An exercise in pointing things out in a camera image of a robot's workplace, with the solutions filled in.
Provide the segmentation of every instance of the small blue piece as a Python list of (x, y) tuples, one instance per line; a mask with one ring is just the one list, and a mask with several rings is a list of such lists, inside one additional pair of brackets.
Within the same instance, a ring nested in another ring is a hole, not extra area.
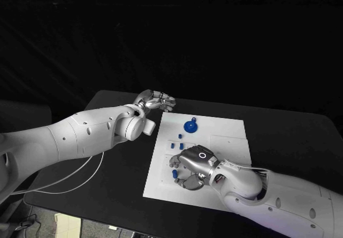
[(178, 178), (178, 170), (173, 170), (173, 178)]
[(188, 133), (196, 132), (198, 130), (196, 118), (192, 118), (192, 120), (185, 123), (183, 128)]

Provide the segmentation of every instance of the black curtain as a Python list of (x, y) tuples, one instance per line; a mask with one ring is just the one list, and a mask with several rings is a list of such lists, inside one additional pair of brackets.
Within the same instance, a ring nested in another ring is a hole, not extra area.
[(3, 1), (0, 99), (54, 122), (98, 90), (326, 115), (343, 133), (336, 1)]

